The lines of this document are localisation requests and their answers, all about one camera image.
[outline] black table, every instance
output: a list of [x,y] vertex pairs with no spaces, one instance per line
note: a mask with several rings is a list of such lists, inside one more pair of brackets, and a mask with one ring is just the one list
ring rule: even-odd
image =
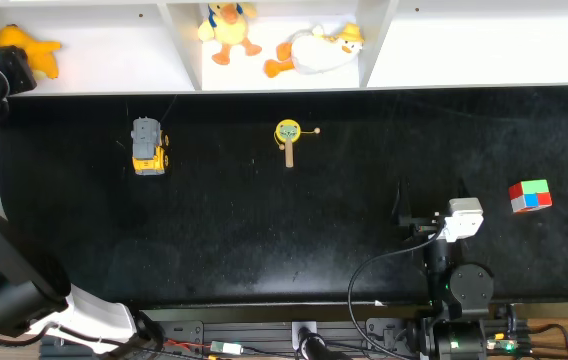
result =
[[[568,300],[568,87],[10,103],[7,216],[106,300],[344,301],[361,262],[407,246],[390,221],[401,176],[415,215],[445,210],[460,180],[480,199],[485,222],[462,249],[494,272],[496,301]],[[164,117],[166,176],[132,170],[140,116]],[[273,140],[285,118],[322,129],[295,144],[292,170]],[[539,178],[554,205],[513,215],[508,187]],[[415,260],[372,266],[355,298],[425,301]]]

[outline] white duck plush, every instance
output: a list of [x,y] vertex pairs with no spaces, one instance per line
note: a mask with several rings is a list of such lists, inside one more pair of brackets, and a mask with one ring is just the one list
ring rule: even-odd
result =
[[324,35],[324,29],[318,25],[312,31],[300,31],[290,42],[280,44],[277,47],[279,62],[266,61],[264,72],[270,78],[292,69],[304,75],[323,73],[353,61],[363,44],[360,28],[355,24],[346,24],[335,37]]

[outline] metal bracket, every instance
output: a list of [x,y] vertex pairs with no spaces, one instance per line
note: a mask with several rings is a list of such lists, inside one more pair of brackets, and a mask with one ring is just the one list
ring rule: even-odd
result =
[[[204,324],[201,321],[160,321],[160,326],[164,330],[164,336],[177,342],[187,342],[191,344],[204,343]],[[202,348],[189,347],[188,351],[181,346],[167,345],[168,352],[178,353],[178,355],[189,355],[203,358]]]
[[[395,337],[404,329],[406,329],[406,320],[404,319],[371,318],[366,320],[366,335],[374,340],[376,344],[400,355],[413,356],[414,354],[407,346],[406,338],[395,341]],[[373,346],[366,340],[364,345],[369,349],[373,349]],[[387,357],[384,354],[375,353],[369,353],[368,355],[374,359]]]
[[291,323],[292,330],[292,345],[293,349],[297,351],[300,347],[300,330],[307,328],[311,333],[317,334],[317,322],[316,321],[293,321]]

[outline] yellow toy truck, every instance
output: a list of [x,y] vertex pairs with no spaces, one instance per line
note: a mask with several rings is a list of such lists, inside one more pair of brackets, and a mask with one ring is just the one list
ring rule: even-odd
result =
[[137,175],[162,175],[168,170],[168,135],[151,118],[133,121],[133,168]]

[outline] plush toy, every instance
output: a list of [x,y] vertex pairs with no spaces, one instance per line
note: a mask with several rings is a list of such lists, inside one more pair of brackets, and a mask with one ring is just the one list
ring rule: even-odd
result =
[[246,55],[254,56],[262,52],[262,48],[252,44],[248,37],[248,23],[243,14],[250,18],[257,16],[257,10],[249,3],[209,3],[209,16],[200,26],[197,34],[202,41],[213,38],[222,44],[222,51],[213,55],[213,61],[220,65],[231,62],[231,47],[242,44]]
[[318,25],[313,31],[300,31],[290,42],[280,44],[277,58],[281,62],[266,61],[264,72],[270,78],[292,69],[305,75],[323,73],[355,59],[363,44],[360,28],[355,24],[346,24],[336,37],[324,35],[324,29]]
[[43,78],[41,73],[44,73],[49,79],[55,79],[59,76],[57,63],[53,56],[53,51],[62,48],[59,42],[36,41],[17,25],[8,25],[0,30],[0,47],[3,46],[16,46],[23,49],[28,57],[28,66],[33,71],[35,78]]

